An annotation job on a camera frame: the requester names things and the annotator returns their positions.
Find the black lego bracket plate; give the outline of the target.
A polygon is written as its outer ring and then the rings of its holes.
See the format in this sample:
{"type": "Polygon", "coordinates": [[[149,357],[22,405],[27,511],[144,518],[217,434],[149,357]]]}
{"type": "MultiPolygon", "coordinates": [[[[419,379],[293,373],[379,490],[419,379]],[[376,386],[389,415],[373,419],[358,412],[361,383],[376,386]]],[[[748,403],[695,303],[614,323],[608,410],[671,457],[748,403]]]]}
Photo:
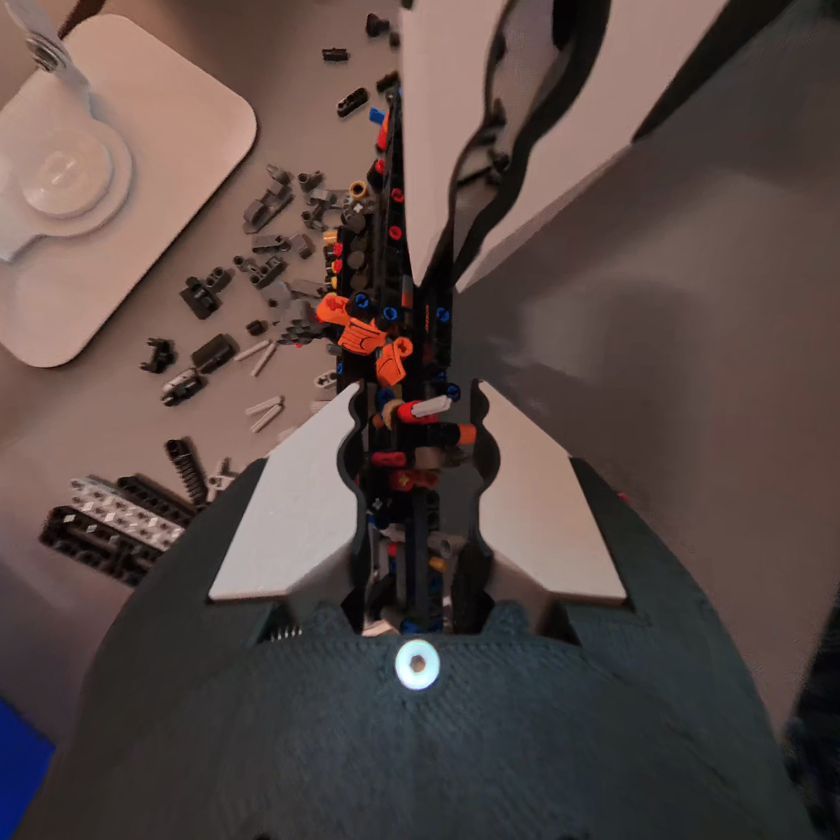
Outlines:
{"type": "Polygon", "coordinates": [[[180,297],[198,319],[205,320],[220,309],[221,292],[226,289],[232,278],[231,269],[221,266],[213,269],[204,278],[189,276],[180,290],[180,297]]]}

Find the group of small black lego pieces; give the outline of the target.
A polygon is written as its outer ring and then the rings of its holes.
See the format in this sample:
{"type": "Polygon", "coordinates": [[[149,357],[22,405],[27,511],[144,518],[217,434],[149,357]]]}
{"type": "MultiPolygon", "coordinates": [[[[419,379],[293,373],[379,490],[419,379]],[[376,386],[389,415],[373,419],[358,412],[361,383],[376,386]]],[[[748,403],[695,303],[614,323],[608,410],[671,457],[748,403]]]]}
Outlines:
{"type": "Polygon", "coordinates": [[[343,91],[335,107],[337,117],[346,120],[363,110],[373,95],[384,101],[392,100],[393,91],[400,87],[402,81],[402,31],[397,25],[396,14],[370,11],[364,16],[363,23],[353,21],[353,26],[344,27],[341,36],[341,43],[321,47],[320,56],[326,67],[338,68],[342,73],[347,68],[352,70],[349,79],[353,85],[343,91]],[[362,59],[373,55],[371,50],[378,57],[387,57],[390,61],[388,67],[378,75],[367,72],[369,67],[362,66],[362,59]]]}

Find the black lego connector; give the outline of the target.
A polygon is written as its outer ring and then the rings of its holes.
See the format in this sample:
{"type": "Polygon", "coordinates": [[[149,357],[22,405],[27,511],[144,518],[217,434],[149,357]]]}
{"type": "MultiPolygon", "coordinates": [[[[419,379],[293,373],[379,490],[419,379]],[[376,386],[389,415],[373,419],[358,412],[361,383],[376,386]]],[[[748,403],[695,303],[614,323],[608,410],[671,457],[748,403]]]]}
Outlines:
{"type": "Polygon", "coordinates": [[[202,375],[190,367],[163,385],[161,403],[166,407],[179,406],[199,393],[205,385],[202,375]]]}

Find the black lego spring shock absorber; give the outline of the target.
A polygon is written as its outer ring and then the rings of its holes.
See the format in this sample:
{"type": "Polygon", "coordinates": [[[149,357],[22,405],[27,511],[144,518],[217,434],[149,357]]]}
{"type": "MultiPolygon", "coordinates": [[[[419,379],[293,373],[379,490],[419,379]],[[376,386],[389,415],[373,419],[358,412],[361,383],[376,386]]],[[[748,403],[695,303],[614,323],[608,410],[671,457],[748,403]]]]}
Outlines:
{"type": "Polygon", "coordinates": [[[170,438],[164,444],[164,451],[192,506],[197,511],[204,509],[208,503],[208,485],[193,442],[188,437],[170,438]]]}

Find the group of dark grey lego pieces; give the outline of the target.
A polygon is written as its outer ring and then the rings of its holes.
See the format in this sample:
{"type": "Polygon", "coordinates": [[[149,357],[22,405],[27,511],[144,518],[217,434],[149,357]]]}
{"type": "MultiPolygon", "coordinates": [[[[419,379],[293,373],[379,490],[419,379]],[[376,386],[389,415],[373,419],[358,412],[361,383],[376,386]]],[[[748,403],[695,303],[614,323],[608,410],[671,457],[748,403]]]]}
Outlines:
{"type": "Polygon", "coordinates": [[[328,188],[318,170],[267,171],[265,191],[244,211],[246,252],[234,266],[264,305],[274,340],[303,347],[323,335],[315,310],[329,291],[324,235],[334,233],[347,193],[328,188]]]}

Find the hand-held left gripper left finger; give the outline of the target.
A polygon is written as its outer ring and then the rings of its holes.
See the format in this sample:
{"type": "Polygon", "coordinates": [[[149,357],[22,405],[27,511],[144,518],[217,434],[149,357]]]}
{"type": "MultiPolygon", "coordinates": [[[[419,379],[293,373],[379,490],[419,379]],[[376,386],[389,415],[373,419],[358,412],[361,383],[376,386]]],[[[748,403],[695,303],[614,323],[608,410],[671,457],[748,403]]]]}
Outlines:
{"type": "Polygon", "coordinates": [[[361,495],[342,451],[358,427],[354,383],[269,454],[211,585],[214,603],[285,601],[295,613],[352,592],[361,495]]]}

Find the white monitor stand base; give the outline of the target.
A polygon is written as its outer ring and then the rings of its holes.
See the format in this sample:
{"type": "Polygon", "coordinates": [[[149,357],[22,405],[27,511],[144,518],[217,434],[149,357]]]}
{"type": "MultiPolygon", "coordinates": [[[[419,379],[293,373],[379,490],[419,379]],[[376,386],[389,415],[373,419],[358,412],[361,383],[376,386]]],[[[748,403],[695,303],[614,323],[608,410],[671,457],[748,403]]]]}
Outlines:
{"type": "Polygon", "coordinates": [[[42,369],[84,349],[245,158],[257,131],[246,100],[126,17],[91,17],[61,40],[133,171],[105,225],[40,238],[14,261],[1,259],[2,346],[42,369]]]}

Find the black lego curved panel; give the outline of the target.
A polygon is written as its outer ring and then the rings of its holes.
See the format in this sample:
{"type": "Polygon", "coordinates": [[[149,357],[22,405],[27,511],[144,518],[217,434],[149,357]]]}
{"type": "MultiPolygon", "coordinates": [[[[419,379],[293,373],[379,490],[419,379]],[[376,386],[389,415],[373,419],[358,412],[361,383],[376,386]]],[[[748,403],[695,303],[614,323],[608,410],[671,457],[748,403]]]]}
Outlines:
{"type": "Polygon", "coordinates": [[[237,343],[229,335],[219,333],[192,352],[192,368],[198,375],[209,376],[231,361],[238,352],[237,343]]]}

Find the blue object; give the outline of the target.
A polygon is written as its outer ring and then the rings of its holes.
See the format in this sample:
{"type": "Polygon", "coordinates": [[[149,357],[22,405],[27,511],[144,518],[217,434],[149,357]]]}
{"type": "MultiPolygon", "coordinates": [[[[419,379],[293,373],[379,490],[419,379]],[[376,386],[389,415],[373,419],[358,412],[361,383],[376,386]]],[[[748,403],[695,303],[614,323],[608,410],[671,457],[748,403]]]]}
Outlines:
{"type": "Polygon", "coordinates": [[[32,795],[54,757],[56,745],[1,699],[1,792],[32,795]]]}

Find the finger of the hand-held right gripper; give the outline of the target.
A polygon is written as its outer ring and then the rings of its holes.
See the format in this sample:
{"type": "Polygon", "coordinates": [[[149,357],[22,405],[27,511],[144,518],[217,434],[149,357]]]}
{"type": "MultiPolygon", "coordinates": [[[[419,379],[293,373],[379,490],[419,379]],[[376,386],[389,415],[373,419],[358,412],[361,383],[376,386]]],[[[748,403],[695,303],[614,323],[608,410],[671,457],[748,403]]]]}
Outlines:
{"type": "Polygon", "coordinates": [[[509,6],[415,1],[401,11],[406,232],[416,281],[444,238],[459,159],[485,118],[490,48],[509,6]]]}
{"type": "Polygon", "coordinates": [[[594,67],[563,117],[533,146],[521,190],[458,279],[497,268],[628,149],[635,131],[725,7],[724,1],[611,2],[594,67]]]}

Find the pile of lego beams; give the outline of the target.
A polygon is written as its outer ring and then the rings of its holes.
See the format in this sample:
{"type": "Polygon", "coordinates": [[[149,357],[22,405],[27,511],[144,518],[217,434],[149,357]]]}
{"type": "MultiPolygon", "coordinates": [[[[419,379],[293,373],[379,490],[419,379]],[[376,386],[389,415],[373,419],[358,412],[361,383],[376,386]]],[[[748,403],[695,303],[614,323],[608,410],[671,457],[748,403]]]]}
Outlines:
{"type": "Polygon", "coordinates": [[[38,541],[131,589],[196,516],[191,504],[143,476],[114,483],[84,476],[68,487],[66,503],[50,509],[38,541]]]}

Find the black lego technic assembly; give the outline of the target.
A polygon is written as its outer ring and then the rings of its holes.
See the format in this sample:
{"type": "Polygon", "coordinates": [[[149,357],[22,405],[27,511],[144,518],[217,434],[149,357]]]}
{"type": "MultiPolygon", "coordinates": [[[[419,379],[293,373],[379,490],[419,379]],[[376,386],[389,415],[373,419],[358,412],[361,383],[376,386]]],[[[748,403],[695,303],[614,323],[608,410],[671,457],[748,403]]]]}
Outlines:
{"type": "Polygon", "coordinates": [[[385,92],[376,157],[364,195],[349,189],[336,233],[324,238],[331,288],[317,318],[336,363],[339,395],[353,391],[341,477],[360,502],[350,594],[342,608],[360,632],[387,611],[396,629],[445,629],[445,565],[427,540],[439,525],[439,474],[459,466],[476,428],[445,417],[461,398],[450,381],[453,292],[415,284],[408,241],[403,96],[385,92]]]}

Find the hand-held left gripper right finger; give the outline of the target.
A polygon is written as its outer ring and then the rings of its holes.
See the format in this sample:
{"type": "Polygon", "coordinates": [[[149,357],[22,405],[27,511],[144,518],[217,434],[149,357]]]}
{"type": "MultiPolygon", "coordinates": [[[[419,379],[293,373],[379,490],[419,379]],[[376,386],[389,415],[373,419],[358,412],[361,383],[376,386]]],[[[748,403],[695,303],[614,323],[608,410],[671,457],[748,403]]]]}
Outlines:
{"type": "Polygon", "coordinates": [[[555,606],[627,606],[627,589],[566,449],[484,380],[470,388],[480,477],[470,536],[490,557],[486,592],[530,627],[555,606]]]}

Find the white stand neck with disc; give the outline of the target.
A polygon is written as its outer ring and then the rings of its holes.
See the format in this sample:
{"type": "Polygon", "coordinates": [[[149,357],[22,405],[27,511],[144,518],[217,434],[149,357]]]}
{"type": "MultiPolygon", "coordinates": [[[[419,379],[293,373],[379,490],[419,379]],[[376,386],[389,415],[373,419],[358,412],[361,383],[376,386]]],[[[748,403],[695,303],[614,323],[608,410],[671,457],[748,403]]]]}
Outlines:
{"type": "Polygon", "coordinates": [[[91,84],[36,2],[5,2],[37,71],[1,114],[1,259],[40,238],[105,225],[124,204],[133,163],[118,132],[96,118],[91,84]]]}

